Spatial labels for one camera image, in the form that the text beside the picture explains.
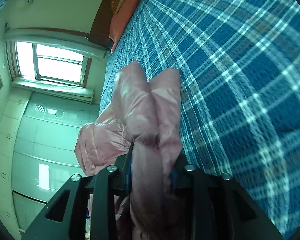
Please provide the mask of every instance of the black metal frame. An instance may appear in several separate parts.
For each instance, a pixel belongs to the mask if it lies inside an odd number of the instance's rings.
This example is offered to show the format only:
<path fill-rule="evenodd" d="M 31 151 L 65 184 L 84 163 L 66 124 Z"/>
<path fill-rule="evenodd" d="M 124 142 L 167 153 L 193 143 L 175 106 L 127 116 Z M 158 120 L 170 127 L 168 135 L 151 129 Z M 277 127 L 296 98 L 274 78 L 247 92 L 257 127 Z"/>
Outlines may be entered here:
<path fill-rule="evenodd" d="M 87 202 L 93 194 L 90 239 L 117 240 L 114 195 L 125 197 L 130 191 L 132 149 L 133 144 L 115 165 L 95 176 L 72 176 L 22 239 L 84 240 Z M 180 155 L 174 168 L 174 193 L 186 200 L 186 240 L 282 240 L 268 216 L 229 174 L 216 177 L 188 166 Z M 291 240 L 300 240 L 300 227 Z"/>

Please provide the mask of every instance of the blue plaid bedspread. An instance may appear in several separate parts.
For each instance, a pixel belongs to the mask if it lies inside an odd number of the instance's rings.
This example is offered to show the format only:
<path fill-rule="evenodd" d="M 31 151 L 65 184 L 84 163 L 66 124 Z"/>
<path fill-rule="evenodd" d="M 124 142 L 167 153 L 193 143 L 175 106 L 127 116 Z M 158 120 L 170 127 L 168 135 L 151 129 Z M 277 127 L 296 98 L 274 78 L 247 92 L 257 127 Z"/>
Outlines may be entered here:
<path fill-rule="evenodd" d="M 300 7 L 295 0 L 142 0 L 101 98 L 137 60 L 181 74 L 183 152 L 233 174 L 289 239 L 300 225 Z"/>

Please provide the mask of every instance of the pink puffer jacket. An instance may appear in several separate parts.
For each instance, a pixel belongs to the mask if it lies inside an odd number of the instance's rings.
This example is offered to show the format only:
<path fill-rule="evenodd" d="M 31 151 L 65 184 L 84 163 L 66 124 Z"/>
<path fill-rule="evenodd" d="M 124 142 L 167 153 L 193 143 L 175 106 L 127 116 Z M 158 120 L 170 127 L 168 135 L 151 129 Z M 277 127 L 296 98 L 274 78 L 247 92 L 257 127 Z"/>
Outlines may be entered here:
<path fill-rule="evenodd" d="M 111 103 L 95 123 L 81 128 L 75 154 L 88 176 L 114 164 L 134 142 L 132 190 L 116 215 L 119 239 L 127 237 L 121 216 L 127 209 L 133 239 L 172 237 L 181 216 L 176 212 L 181 204 L 170 192 L 170 173 L 182 148 L 179 123 L 179 71 L 166 69 L 146 82 L 140 64 L 132 62 L 117 73 Z"/>

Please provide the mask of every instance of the window frame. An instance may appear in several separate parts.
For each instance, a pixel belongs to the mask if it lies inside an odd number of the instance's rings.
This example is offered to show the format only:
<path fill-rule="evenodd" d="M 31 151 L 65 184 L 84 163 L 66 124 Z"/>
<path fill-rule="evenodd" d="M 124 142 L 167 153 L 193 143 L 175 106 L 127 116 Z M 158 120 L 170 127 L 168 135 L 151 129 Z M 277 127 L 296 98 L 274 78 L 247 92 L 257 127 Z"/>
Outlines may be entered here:
<path fill-rule="evenodd" d="M 51 82 L 51 83 L 61 84 L 61 85 L 70 85 L 70 86 L 84 87 L 84 88 L 86 87 L 92 58 L 83 56 L 83 60 L 81 63 L 80 61 L 75 61 L 70 59 L 61 59 L 61 58 L 49 57 L 49 56 L 38 56 L 36 46 L 37 44 L 32 43 L 32 56 L 33 56 L 33 63 L 34 63 L 35 80 Z M 8 65 L 9 65 L 9 70 L 10 70 L 10 75 L 12 80 L 15 77 L 24 78 L 24 76 L 21 75 L 20 67 L 19 67 L 17 41 L 6 42 L 6 53 L 7 53 Z M 81 65 L 82 68 L 80 74 L 80 81 L 74 82 L 74 81 L 69 81 L 64 79 L 41 76 L 39 74 L 38 58 L 53 59 L 62 62 L 69 62 L 69 63 L 75 63 Z"/>

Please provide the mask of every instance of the bolt head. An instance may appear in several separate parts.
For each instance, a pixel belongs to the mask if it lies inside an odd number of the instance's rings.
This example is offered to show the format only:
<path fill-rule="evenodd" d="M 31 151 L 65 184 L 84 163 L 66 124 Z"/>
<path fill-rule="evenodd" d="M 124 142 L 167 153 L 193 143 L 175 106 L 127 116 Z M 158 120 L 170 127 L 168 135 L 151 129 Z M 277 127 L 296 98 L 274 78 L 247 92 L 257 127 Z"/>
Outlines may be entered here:
<path fill-rule="evenodd" d="M 185 166 L 186 171 L 195 171 L 195 167 L 192 164 L 187 164 Z"/>
<path fill-rule="evenodd" d="M 232 179 L 232 176 L 229 173 L 225 172 L 221 174 L 221 178 L 223 178 L 224 180 L 230 180 Z"/>
<path fill-rule="evenodd" d="M 71 176 L 71 180 L 72 181 L 78 181 L 79 179 L 81 179 L 81 175 L 80 174 L 74 174 Z"/>
<path fill-rule="evenodd" d="M 115 166 L 115 165 L 110 165 L 110 166 L 108 166 L 107 167 L 107 171 L 109 171 L 109 172 L 114 172 L 114 171 L 116 171 L 118 168 L 117 168 L 117 166 Z"/>

